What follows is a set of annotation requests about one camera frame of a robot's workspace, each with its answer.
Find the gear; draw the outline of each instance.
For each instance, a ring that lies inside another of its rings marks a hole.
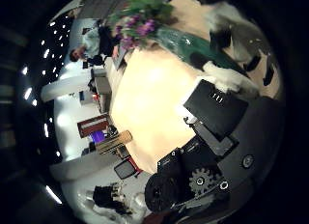
[[[219,175],[212,174],[209,169],[196,169],[190,178],[191,191],[195,193],[195,196],[202,195],[215,186],[218,178]]]

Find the green vase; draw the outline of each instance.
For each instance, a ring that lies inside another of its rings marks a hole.
[[[193,54],[211,60],[221,68],[243,73],[243,69],[226,53],[212,50],[210,42],[195,35],[162,25],[155,31],[154,40],[192,67],[196,65],[192,61]]]

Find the table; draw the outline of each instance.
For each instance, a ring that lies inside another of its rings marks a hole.
[[[172,27],[210,39],[204,15],[212,6],[192,0],[171,4],[178,19]],[[133,141],[126,147],[139,168],[156,172],[161,158],[195,135],[183,121],[182,104],[200,73],[158,45],[133,51],[110,115],[119,131],[130,131]]]

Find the man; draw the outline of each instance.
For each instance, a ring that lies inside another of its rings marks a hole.
[[[102,65],[103,61],[99,54],[116,58],[118,43],[119,40],[111,36],[108,27],[94,28],[83,36],[82,44],[70,52],[70,60],[77,62],[80,59],[94,65]]]

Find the screw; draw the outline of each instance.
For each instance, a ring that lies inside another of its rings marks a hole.
[[[244,157],[244,159],[242,160],[242,166],[245,169],[248,169],[252,166],[254,161],[253,155],[252,154],[248,154],[247,156]]]
[[[196,183],[197,183],[198,185],[202,185],[202,184],[204,184],[204,182],[205,182],[204,178],[198,178],[198,179],[196,180]]]
[[[222,189],[222,190],[224,190],[224,189],[227,189],[229,187],[229,184],[228,184],[228,182],[222,182],[221,184],[220,184],[220,188]]]

